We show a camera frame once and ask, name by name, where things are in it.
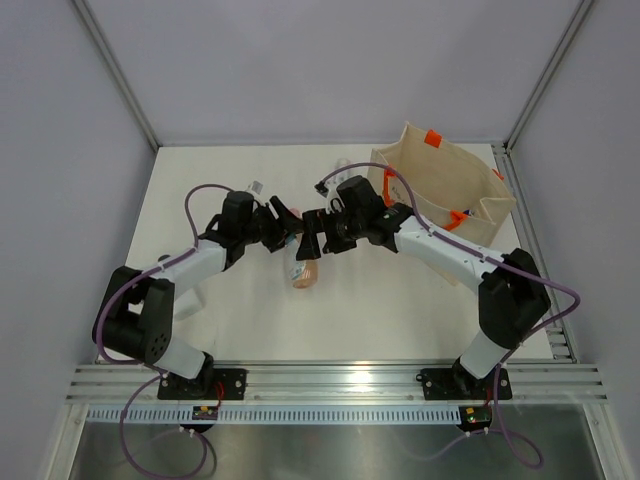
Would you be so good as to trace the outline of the pink shampoo bottle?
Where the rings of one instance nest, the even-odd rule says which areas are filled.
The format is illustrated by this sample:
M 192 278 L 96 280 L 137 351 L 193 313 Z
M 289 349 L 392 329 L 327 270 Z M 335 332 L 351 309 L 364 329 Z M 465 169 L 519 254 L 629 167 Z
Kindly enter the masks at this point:
M 291 285 L 296 289 L 306 289 L 318 281 L 318 265 L 316 260 L 297 259 L 300 241 L 300 234 L 290 234 L 287 237 L 284 248 L 284 267 Z

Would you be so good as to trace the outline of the white box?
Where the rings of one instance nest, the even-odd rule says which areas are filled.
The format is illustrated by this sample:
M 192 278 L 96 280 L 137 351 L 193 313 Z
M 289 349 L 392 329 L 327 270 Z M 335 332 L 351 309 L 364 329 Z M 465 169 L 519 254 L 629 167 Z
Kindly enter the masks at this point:
M 198 313 L 203 308 L 202 294 L 198 287 L 193 287 L 177 297 L 174 302 L 173 319 L 183 321 Z

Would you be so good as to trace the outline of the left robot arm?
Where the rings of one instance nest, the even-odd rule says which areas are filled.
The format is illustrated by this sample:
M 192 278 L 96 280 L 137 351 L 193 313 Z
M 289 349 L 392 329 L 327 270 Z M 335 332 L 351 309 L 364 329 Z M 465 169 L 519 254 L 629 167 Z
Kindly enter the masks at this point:
M 229 270 L 247 246 L 271 252 L 304 229 L 301 218 L 278 197 L 259 203 L 247 191 L 227 193 L 220 213 L 193 245 L 146 270 L 121 266 L 110 278 L 92 338 L 107 360 L 121 354 L 121 364 L 141 364 L 166 374 L 178 394 L 200 399 L 215 390 L 214 359 L 173 334 L 179 299 L 208 278 Z

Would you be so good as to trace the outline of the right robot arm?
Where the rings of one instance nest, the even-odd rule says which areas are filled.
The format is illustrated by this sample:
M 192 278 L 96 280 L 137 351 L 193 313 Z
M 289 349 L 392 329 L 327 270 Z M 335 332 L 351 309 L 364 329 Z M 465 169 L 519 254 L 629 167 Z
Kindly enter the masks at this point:
M 327 206 L 303 213 L 298 259 L 343 253 L 366 239 L 453 275 L 477 296 L 479 331 L 450 368 L 423 373 L 420 380 L 454 398 L 484 396 L 498 376 L 497 364 L 518 348 L 550 308 L 532 256 L 520 248 L 502 254 L 458 241 L 428 225 L 412 207 L 386 205 L 362 176 L 346 180 L 335 191 L 323 184 L 316 188 L 326 196 Z

